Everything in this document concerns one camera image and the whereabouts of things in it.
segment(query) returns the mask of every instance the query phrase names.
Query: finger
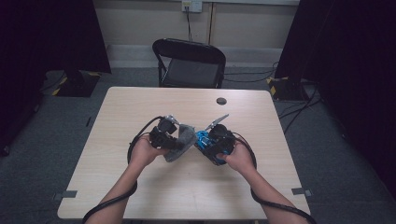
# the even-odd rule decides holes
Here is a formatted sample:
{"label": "finger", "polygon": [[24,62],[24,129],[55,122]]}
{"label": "finger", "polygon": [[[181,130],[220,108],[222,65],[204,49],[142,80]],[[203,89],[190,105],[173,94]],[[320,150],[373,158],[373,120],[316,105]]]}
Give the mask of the finger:
{"label": "finger", "polygon": [[216,157],[217,157],[218,159],[221,159],[221,160],[224,160],[224,161],[225,161],[225,159],[227,158],[227,156],[228,156],[228,155],[225,155],[225,154],[223,154],[223,153],[219,153],[219,154],[216,155]]}
{"label": "finger", "polygon": [[149,140],[149,136],[146,135],[146,134],[144,134],[144,135],[140,136],[139,139],[146,139],[146,140]]}
{"label": "finger", "polygon": [[168,153],[170,150],[169,149],[157,149],[158,151],[158,155],[165,155],[166,153]]}

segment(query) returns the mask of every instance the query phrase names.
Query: black curtain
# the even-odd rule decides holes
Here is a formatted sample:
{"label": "black curtain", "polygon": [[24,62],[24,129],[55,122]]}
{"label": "black curtain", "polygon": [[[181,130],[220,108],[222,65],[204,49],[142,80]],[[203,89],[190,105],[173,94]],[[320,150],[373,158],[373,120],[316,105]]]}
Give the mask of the black curtain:
{"label": "black curtain", "polygon": [[347,137],[396,198],[396,2],[301,0],[277,77],[318,81]]}

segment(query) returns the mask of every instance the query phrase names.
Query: wall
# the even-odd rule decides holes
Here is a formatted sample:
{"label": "wall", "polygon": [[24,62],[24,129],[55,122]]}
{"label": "wall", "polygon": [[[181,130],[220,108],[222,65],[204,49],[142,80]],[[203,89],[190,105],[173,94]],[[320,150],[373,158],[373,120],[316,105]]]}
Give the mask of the wall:
{"label": "wall", "polygon": [[[107,45],[150,46],[159,38],[189,38],[180,1],[94,3]],[[282,49],[297,5],[297,0],[204,1],[202,13],[190,14],[192,39],[217,47]]]}

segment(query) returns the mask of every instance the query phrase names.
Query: gray object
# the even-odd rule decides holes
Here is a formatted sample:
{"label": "gray object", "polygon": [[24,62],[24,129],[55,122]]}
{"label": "gray object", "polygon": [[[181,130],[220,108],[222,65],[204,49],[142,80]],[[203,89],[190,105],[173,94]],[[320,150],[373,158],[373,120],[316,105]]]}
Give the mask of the gray object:
{"label": "gray object", "polygon": [[195,142],[197,137],[195,135],[194,127],[186,124],[180,124],[178,128],[178,139],[176,148],[172,148],[168,153],[163,155],[167,162],[177,160],[183,153],[185,153]]}

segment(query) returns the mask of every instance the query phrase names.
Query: black cable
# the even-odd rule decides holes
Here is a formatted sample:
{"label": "black cable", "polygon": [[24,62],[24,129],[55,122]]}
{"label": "black cable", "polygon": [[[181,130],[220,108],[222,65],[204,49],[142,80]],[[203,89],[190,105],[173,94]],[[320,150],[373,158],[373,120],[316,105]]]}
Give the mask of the black cable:
{"label": "black cable", "polygon": [[[163,118],[162,116],[159,116],[159,117],[156,117],[156,118],[152,119],[151,121],[149,121],[148,124],[146,124],[146,126],[143,127],[143,129],[140,130],[140,132],[134,137],[134,140],[132,141],[132,143],[130,144],[130,146],[129,146],[129,148],[128,148],[128,154],[127,154],[127,161],[128,161],[128,164],[129,164],[129,162],[130,162],[130,160],[131,160],[131,154],[132,154],[132,149],[134,149],[134,145],[136,144],[136,142],[139,140],[139,138],[140,138],[143,134],[146,134],[146,133],[143,133],[143,131],[145,131],[145,130],[147,129],[147,127],[148,127],[154,120],[156,120],[156,119],[162,119],[162,118]],[[110,206],[111,204],[120,202],[120,201],[122,201],[122,200],[124,200],[124,199],[130,197],[131,195],[133,195],[133,194],[136,192],[136,190],[137,190],[137,180],[136,180],[136,182],[134,182],[134,185],[132,186],[132,188],[131,188],[130,190],[128,190],[127,192],[125,192],[124,194],[122,194],[122,195],[120,195],[120,196],[118,196],[118,197],[116,197],[116,198],[110,199],[110,200],[108,200],[108,201],[106,201],[106,202],[99,203],[98,205],[96,205],[93,209],[91,209],[91,210],[84,216],[84,218],[82,219],[82,223],[85,223],[85,222],[90,218],[90,216],[92,216],[94,213],[96,213],[96,212],[98,212],[98,211],[100,211],[100,210],[102,210],[102,209],[104,209],[104,208]]]}
{"label": "black cable", "polygon": [[260,78],[260,79],[257,79],[257,80],[249,80],[249,81],[238,81],[238,80],[232,80],[232,79],[227,79],[227,78],[224,78],[224,80],[231,81],[231,82],[259,82],[259,81],[263,81],[263,80],[267,79],[268,77],[270,77],[276,71],[275,64],[277,64],[277,63],[279,63],[279,62],[273,63],[273,66],[272,66],[273,69],[271,71],[267,71],[267,72],[260,72],[260,73],[257,73],[257,72],[251,72],[251,73],[226,73],[226,74],[224,74],[226,76],[235,76],[235,75],[258,75],[258,74],[271,73],[269,76],[264,77],[264,78]]}
{"label": "black cable", "polygon": [[291,106],[288,106],[288,107],[286,107],[286,108],[284,108],[283,110],[282,110],[282,112],[278,115],[278,117],[281,117],[285,112],[286,112],[286,110],[288,110],[288,109],[290,109],[290,108],[292,108],[292,107],[295,107],[295,106],[297,106],[297,105],[303,105],[305,102],[300,102],[300,103],[297,103],[297,104],[295,104],[295,105],[291,105]]}
{"label": "black cable", "polygon": [[306,109],[309,105],[309,103],[311,103],[311,101],[314,99],[315,97],[315,93],[317,93],[317,89],[318,86],[315,87],[314,93],[312,93],[312,96],[308,99],[308,101],[306,102],[306,104],[303,106],[303,108],[299,109],[298,113],[296,114],[296,116],[294,116],[294,118],[291,120],[291,122],[288,124],[288,126],[286,127],[285,131],[283,131],[283,134],[286,134],[286,132],[288,131],[289,127],[291,126],[291,124],[297,119],[297,117],[301,114],[301,112],[303,112],[304,109]]}
{"label": "black cable", "polygon": [[[316,102],[312,103],[312,104],[309,105],[309,106],[316,105],[316,104],[319,103],[319,102],[321,102],[321,98],[319,98]],[[287,113],[287,114],[285,114],[285,115],[280,116],[279,119],[283,119],[283,118],[285,118],[285,117],[287,117],[287,116],[289,116],[289,115],[291,115],[291,114],[294,114],[294,113],[299,112],[300,110],[301,110],[301,108],[300,108],[300,109],[293,110],[293,111],[291,111],[291,112],[289,112],[289,113]]]}
{"label": "black cable", "polygon": [[[241,134],[239,134],[239,133],[234,133],[234,134],[237,134],[239,137],[241,137],[241,138],[243,139],[243,141],[242,141],[242,140],[239,139],[239,138],[234,138],[234,140],[236,140],[236,141],[242,143],[242,144],[247,148],[248,152],[250,153],[250,157],[251,157],[251,159],[252,159],[252,161],[253,161],[254,168],[256,168],[256,170],[257,170],[256,156],[254,155],[253,149],[252,149],[252,148],[250,147],[250,145],[248,144],[248,141],[247,141]],[[304,211],[302,211],[302,210],[300,210],[300,209],[298,209],[298,208],[291,207],[291,206],[287,206],[287,205],[285,205],[285,204],[271,203],[271,202],[262,200],[261,198],[259,198],[259,197],[256,195],[256,193],[254,193],[254,191],[253,191],[252,188],[250,188],[250,193],[251,193],[251,196],[252,196],[253,200],[256,201],[256,202],[259,203],[259,204],[266,205],[266,206],[270,206],[270,207],[273,207],[273,208],[277,208],[277,209],[281,209],[281,210],[284,210],[284,211],[287,211],[287,212],[294,213],[294,214],[296,214],[296,215],[298,215],[298,216],[300,216],[300,217],[305,218],[305,219],[306,219],[309,223],[311,223],[311,224],[316,224],[316,223],[317,223],[317,222],[316,222],[311,216],[309,216],[306,212],[304,212]]]}
{"label": "black cable", "polygon": [[272,70],[272,71],[269,71],[269,72],[265,72],[265,73],[271,73],[271,74],[269,76],[267,76],[267,77],[263,77],[263,78],[260,78],[260,79],[257,79],[257,80],[238,81],[238,80],[231,80],[231,79],[227,79],[227,78],[224,78],[223,80],[224,81],[231,81],[231,82],[259,82],[259,81],[263,81],[263,80],[267,79],[268,77],[270,77],[274,73],[274,71],[275,70]]}
{"label": "black cable", "polygon": [[114,203],[120,202],[124,199],[127,199],[128,197],[133,195],[136,192],[136,190],[137,190],[137,180],[136,180],[136,182],[134,182],[134,185],[132,186],[132,188],[130,190],[128,190],[126,193],[122,194],[121,196],[119,196],[117,198],[110,199],[104,203],[99,203],[98,205],[96,205],[93,209],[91,209],[84,216],[84,218],[82,219],[82,223],[85,223],[90,218],[90,216],[92,216],[94,213],[96,213],[106,207],[109,207],[111,204],[114,204]]}
{"label": "black cable", "polygon": [[311,216],[309,216],[306,212],[304,212],[303,210],[300,210],[300,209],[295,208],[295,207],[287,206],[285,204],[271,203],[271,202],[262,200],[261,198],[259,198],[254,193],[253,189],[250,189],[250,193],[251,193],[251,196],[253,197],[253,200],[256,201],[259,204],[270,206],[270,207],[274,207],[274,208],[277,208],[277,209],[281,209],[281,210],[284,210],[284,211],[287,211],[287,212],[294,213],[294,214],[296,214],[296,215],[298,215],[300,217],[305,218],[311,224],[317,224],[317,222]]}
{"label": "black cable", "polygon": [[184,7],[187,13],[187,23],[189,24],[189,40],[192,42],[192,34],[191,34],[191,28],[190,28],[190,8],[189,7]]}

